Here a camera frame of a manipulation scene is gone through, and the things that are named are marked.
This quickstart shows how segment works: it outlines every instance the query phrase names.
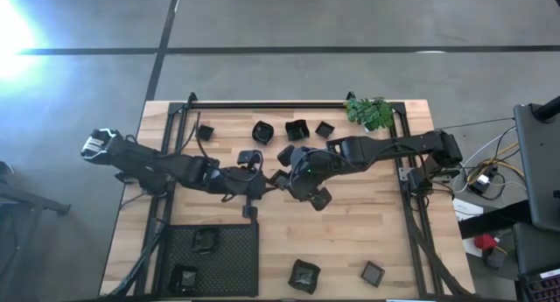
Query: leaf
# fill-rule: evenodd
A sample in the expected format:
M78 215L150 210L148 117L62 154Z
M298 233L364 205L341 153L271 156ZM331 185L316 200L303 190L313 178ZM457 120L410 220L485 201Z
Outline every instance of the leaf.
M367 130L369 130L369 131L374 131L374 130L375 130L375 126L373 125L373 123L366 123L364 126L365 126L365 127L367 128Z
M356 111L353 109L348 110L348 120L353 123L356 121Z

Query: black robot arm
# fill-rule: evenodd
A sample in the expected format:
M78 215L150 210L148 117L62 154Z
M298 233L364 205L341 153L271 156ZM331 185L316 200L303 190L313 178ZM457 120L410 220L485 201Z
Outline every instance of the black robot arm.
M291 165L280 188L288 189L300 201L311 201L322 210L331 199L328 191L318 186L335 175L366 171L373 163L392 158L428 154L423 165L407 173L409 190L431 188L431 179L443 169L452 168L463 159L453 135L430 131L413 137L375 140L371 137L344 137L326 142L325 149L308 147L284 149L278 159Z
M117 130L94 130L81 150L90 163L112 165L121 170L116 177L125 181L136 179L143 190L159 196L175 183L207 193L246 195L260 199L265 193L266 179L253 165L262 163L259 151L242 151L240 164L219 168L215 158L164 154L123 137Z

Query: black object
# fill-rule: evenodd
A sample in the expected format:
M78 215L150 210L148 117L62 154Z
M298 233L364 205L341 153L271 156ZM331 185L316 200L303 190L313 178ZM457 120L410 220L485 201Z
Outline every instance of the black object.
M554 198L560 190L560 119L554 115L559 109L560 96L541 107L514 107L531 219L538 228L556 232L560 232L560 199Z
M361 278L369 282L371 285L376 287L382 282L383 275L385 274L385 270L378 265L367 261L366 268L361 273Z
M194 290L198 272L199 270L196 267L176 264L171 271L169 291L174 293L187 293Z
M302 146L284 151L291 151L289 191L294 199L300 201L312 200L319 191L317 187L332 176L364 172L380 160L429 153L425 165L412 169L406 175L410 192L425 191L431 189L433 177L444 168L457 166L463 159L455 137L441 130L386 140L343 137L327 141L326 149Z
M272 183L272 185L278 187L281 190L284 190L286 189L286 185L288 185L289 179L290 178L288 177L287 172L278 170L274 173L274 175L272 175L272 177L270 178L270 182Z
M296 149L296 147L294 147L293 144L290 144L287 147L285 147L282 151L280 151L280 153L278 153L276 158L278 159L278 161L280 161L280 164L282 166L290 165L291 153L294 151L294 149Z
M245 150L239 152L237 156L237 164L255 164L261 163L261 157L258 154L259 150Z
M288 132L288 140L297 141L309 137L309 129L305 119L299 119L286 123L286 132Z
M257 152L246 153L255 156ZM174 189L176 182L207 193L231 193L252 199L260 199L266 189L263 173L250 165L219 168L220 161L215 158L166 155L126 140L117 130L94 130L81 156L92 164L115 166L122 171L121 177L137 179L143 190L155 196L166 195Z
M200 138L200 140L208 141L212 137L213 132L214 128L201 124L199 126L198 137Z
M508 253L501 249L491 248L482 252L482 262L491 270L498 270L506 260Z
M329 136L331 136L331 134L333 133L334 127L328 123L325 122L321 122L317 129L315 130L315 133L317 133L318 135L322 136L323 138L327 139L329 138Z
M203 228L215 228L219 246L208 255L191 250L191 240ZM258 295L258 223L231 225L167 226L161 278L171 281L177 264L196 268L194 288L182 294L189 297L255 297ZM176 293L161 286L161 297Z
M329 204L333 200L333 197L329 193L326 188L322 188L318 193L314 194L313 198L311 199L311 205L315 210L321 211L325 209L326 205Z
M486 170L479 175L479 177L474 181L474 183L469 184L469 188L478 194L483 194L488 190L488 187L490 187L490 183L492 183L492 180L494 179L494 177L496 176L496 174L498 173L498 166L493 165L492 167L487 167ZM486 183L481 183L479 182L479 178L480 176L485 176L488 181Z
M560 234L526 223L516 223L512 232L520 275L553 266L560 268Z
M201 228L192 237L192 251L197 254L209 254L218 246L217 228Z
M521 286L528 301L558 301L560 299L560 265L520 275Z
M560 113L560 96L544 105L531 104L530 106L536 120L541 123L551 123L554 116Z
M259 144L268 144L274 136L274 127L272 125L259 121L253 128L253 139Z
M288 284L290 287L313 294L317 289L317 281L321 269L313 264L298 259L291 269Z

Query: green plant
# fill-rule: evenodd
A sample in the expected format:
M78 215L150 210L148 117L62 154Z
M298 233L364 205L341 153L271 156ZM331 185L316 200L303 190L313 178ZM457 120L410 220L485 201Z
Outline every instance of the green plant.
M363 124L368 130L388 128L393 125L393 109L382 97L369 99L349 99L344 103L350 122Z

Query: small black bowl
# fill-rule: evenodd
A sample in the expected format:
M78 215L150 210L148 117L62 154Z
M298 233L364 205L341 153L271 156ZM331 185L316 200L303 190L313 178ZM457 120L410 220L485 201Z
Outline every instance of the small black bowl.
M298 259L291 269L291 277L288 281L290 287L313 294L317 289L317 281L321 269L313 263L306 263Z
M274 127L272 125L259 121L253 128L253 139L259 144L268 144L274 136Z

